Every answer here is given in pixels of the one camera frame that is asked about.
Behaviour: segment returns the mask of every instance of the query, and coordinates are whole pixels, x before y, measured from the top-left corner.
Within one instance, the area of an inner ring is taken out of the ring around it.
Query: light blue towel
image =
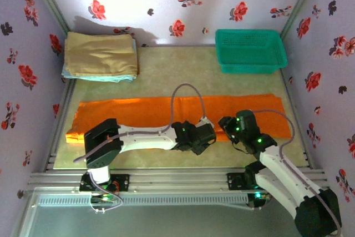
[[[137,53],[137,46],[135,43],[135,40],[133,40],[133,49],[134,51]],[[121,80],[128,80],[130,82],[132,82],[136,77],[133,77],[131,75],[120,75],[120,76],[74,76],[71,75],[66,67],[65,67],[65,63],[62,69],[62,76],[64,78],[68,78],[68,79],[82,79],[82,80],[93,80],[96,82],[113,82],[113,83],[118,83]]]

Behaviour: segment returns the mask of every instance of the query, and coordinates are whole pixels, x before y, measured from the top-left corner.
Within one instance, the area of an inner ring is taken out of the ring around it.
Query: teal basket
[[[217,30],[216,51],[224,73],[270,74],[287,66],[280,35],[273,30]]]

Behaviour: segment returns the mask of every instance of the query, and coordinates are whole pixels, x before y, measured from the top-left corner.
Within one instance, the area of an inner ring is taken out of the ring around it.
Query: metal frame
[[[53,17],[58,22],[62,31],[66,34],[69,27],[65,22],[55,0],[44,0],[48,5]],[[282,39],[286,36],[289,28],[295,20],[304,0],[298,0],[284,30],[281,33]],[[286,87],[283,73],[283,82],[292,106],[292,100]],[[75,80],[66,82],[65,91],[60,102],[60,112],[58,120],[55,122],[50,142],[48,144],[48,155],[43,162],[41,173],[33,173],[27,187],[27,205],[24,213],[18,218],[16,229],[12,236],[28,236],[31,224],[34,220],[38,205],[43,204],[41,196],[67,196],[68,198],[86,197],[90,194],[78,192],[81,176],[85,169],[78,170],[53,170],[55,156],[58,150],[60,135],[63,131],[65,117],[67,116],[70,99],[75,88]],[[298,116],[293,109],[296,118],[298,131],[300,126]],[[303,147],[306,148],[304,136],[301,134]],[[300,168],[304,175],[308,176],[320,187],[328,187],[327,178],[322,169],[312,169],[312,159],[309,157],[307,149],[309,168]],[[125,173],[130,175],[130,185],[128,192],[121,193],[125,204],[131,200],[129,205],[161,205],[167,204],[160,201],[165,197],[177,199],[174,203],[181,204],[222,204],[233,206],[237,197],[238,200],[244,199],[248,193],[255,193],[255,190],[248,191],[229,191],[226,174],[230,172],[241,173],[244,168],[167,168],[167,169],[120,169],[112,170],[114,174]]]

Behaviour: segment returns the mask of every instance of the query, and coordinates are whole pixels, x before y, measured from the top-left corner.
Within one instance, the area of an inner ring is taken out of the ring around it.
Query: orange cloth
[[[67,132],[68,143],[84,143],[84,134],[106,119],[116,118],[118,124],[131,127],[162,127],[170,120],[170,97],[135,99],[112,99],[81,102],[75,114],[72,128]],[[209,96],[203,97],[206,115],[215,125],[217,141],[227,141],[227,136],[218,125],[223,116],[234,117],[244,109],[275,109],[285,113],[281,98],[272,94],[249,95],[243,97]],[[174,122],[196,124],[202,117],[199,97],[175,97]],[[290,138],[287,121],[280,115],[255,114],[263,133],[275,138]]]

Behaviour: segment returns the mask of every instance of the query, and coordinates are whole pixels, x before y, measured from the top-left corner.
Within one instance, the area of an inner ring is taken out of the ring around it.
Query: beige table surface
[[[138,49],[140,74],[133,82],[91,82],[77,80],[60,137],[55,169],[85,168],[73,159],[85,152],[83,144],[68,144],[65,133],[71,128],[81,101],[117,98],[168,97],[181,83],[191,83],[202,95],[274,94],[282,98],[286,114],[295,122],[280,72],[274,74],[224,74],[217,62],[215,47],[146,47]],[[181,88],[177,96],[193,96],[191,88]],[[285,139],[276,139],[280,145]],[[306,166],[298,134],[284,149],[297,166]],[[197,156],[193,152],[143,149],[119,154],[110,168],[244,167],[255,161],[235,150],[230,142],[217,142]]]

